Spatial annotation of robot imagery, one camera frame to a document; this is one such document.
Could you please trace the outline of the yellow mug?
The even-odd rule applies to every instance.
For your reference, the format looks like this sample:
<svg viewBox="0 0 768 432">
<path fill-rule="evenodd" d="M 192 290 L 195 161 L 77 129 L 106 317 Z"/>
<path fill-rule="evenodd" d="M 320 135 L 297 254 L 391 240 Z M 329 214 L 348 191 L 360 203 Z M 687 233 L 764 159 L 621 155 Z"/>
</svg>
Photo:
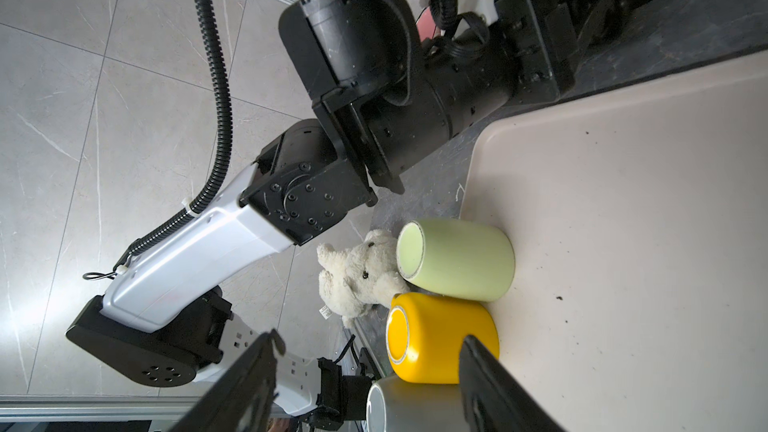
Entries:
<svg viewBox="0 0 768 432">
<path fill-rule="evenodd" d="M 406 382 L 457 384 L 460 350 L 469 335 L 500 356 L 497 328 L 482 304 L 418 292 L 392 300 L 386 350 L 394 373 Z"/>
</svg>

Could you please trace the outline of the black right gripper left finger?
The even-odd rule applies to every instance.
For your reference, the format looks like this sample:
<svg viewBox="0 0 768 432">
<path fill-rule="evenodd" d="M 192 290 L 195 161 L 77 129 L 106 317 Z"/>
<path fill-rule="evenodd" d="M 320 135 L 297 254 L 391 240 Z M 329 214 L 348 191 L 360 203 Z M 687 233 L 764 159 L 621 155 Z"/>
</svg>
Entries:
<svg viewBox="0 0 768 432">
<path fill-rule="evenodd" d="M 173 427 L 174 431 L 266 431 L 276 397 L 277 359 L 285 343 L 261 334 Z"/>
</svg>

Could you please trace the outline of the pink ghost pattern mug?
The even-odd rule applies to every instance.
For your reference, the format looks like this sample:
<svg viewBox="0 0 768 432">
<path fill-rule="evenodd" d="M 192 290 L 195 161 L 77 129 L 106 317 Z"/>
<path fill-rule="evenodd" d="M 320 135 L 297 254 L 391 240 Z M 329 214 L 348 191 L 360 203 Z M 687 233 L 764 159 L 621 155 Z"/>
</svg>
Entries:
<svg viewBox="0 0 768 432">
<path fill-rule="evenodd" d="M 429 7 L 425 7 L 416 18 L 416 26 L 419 35 L 419 40 L 424 42 L 428 39 L 433 39 L 441 35 L 440 28 L 436 25 L 431 10 Z"/>
</svg>

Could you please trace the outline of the light green mug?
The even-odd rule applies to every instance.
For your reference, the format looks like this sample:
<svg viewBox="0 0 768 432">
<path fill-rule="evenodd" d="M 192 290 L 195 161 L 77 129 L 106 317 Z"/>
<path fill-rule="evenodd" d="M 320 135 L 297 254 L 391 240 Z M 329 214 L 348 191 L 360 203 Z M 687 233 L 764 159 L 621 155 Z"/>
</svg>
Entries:
<svg viewBox="0 0 768 432">
<path fill-rule="evenodd" d="M 426 291 L 493 302 L 509 290 L 515 253 L 500 229 L 458 219 L 432 218 L 403 226 L 396 245 L 400 275 Z"/>
</svg>

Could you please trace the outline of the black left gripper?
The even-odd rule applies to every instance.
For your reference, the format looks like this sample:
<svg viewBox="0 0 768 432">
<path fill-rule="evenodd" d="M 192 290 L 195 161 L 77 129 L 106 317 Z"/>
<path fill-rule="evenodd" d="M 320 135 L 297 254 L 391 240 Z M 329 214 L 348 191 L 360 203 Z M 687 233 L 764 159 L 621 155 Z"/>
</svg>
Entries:
<svg viewBox="0 0 768 432">
<path fill-rule="evenodd" d="M 299 0 L 284 47 L 319 122 L 285 151 L 304 178 L 403 189 L 401 175 L 508 104 L 559 101 L 620 0 L 496 0 L 423 39 L 406 0 Z"/>
</svg>

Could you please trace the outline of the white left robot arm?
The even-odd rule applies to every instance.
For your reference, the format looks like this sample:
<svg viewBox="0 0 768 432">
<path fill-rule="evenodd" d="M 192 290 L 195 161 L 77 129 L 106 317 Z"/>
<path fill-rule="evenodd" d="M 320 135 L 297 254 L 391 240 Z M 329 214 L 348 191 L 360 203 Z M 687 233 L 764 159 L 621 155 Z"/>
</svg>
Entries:
<svg viewBox="0 0 768 432">
<path fill-rule="evenodd" d="M 279 33 L 314 115 L 233 180 L 229 82 L 212 0 L 194 0 L 217 109 L 217 148 L 199 195 L 135 240 L 67 338 L 151 387 L 212 382 L 224 407 L 254 400 L 336 428 L 363 417 L 367 380 L 331 360 L 275 359 L 233 314 L 221 283 L 303 245 L 376 189 L 511 100 L 554 102 L 584 52 L 614 34 L 627 0 L 428 0 L 438 36 L 420 37 L 406 0 L 298 0 Z"/>
</svg>

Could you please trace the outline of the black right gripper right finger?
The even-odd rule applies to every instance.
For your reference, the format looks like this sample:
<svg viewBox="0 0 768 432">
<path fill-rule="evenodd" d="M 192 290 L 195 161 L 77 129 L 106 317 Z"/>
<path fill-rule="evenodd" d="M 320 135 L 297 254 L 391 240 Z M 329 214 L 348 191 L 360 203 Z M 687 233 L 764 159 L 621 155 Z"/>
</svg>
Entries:
<svg viewBox="0 0 768 432">
<path fill-rule="evenodd" d="M 473 335 L 462 342 L 459 386 L 471 431 L 564 431 Z"/>
</svg>

